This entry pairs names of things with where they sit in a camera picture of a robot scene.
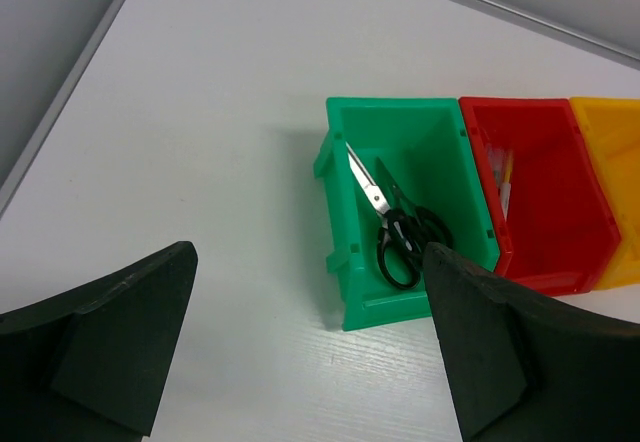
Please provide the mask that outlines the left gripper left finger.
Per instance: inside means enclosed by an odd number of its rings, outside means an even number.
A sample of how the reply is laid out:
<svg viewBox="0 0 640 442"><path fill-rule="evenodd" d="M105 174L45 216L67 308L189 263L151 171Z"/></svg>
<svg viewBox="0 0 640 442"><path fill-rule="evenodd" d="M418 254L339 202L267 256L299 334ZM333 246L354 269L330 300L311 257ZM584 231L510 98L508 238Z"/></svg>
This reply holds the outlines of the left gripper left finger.
<svg viewBox="0 0 640 442"><path fill-rule="evenodd" d="M194 245L180 241L3 313L2 440L150 436L197 265Z"/></svg>

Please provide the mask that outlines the yellow highlighter pen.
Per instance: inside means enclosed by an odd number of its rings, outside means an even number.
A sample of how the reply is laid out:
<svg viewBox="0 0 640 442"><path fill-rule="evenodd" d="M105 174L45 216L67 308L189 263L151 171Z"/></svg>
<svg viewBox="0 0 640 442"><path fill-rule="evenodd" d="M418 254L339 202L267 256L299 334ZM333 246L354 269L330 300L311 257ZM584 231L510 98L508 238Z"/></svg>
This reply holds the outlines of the yellow highlighter pen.
<svg viewBox="0 0 640 442"><path fill-rule="evenodd" d="M506 154L504 162L503 180L500 186L500 202L505 219L508 218L510 195L511 195L511 178L514 166L514 154L509 151Z"/></svg>

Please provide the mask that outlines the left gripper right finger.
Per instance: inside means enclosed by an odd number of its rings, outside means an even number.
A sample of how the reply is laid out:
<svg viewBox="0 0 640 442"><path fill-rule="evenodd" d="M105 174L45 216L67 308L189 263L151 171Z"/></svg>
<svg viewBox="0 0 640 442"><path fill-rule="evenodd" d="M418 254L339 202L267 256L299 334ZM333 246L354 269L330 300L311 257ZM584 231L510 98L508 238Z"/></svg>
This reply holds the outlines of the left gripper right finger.
<svg viewBox="0 0 640 442"><path fill-rule="evenodd" d="M639 326L540 294L439 243L426 293L465 441L636 441Z"/></svg>

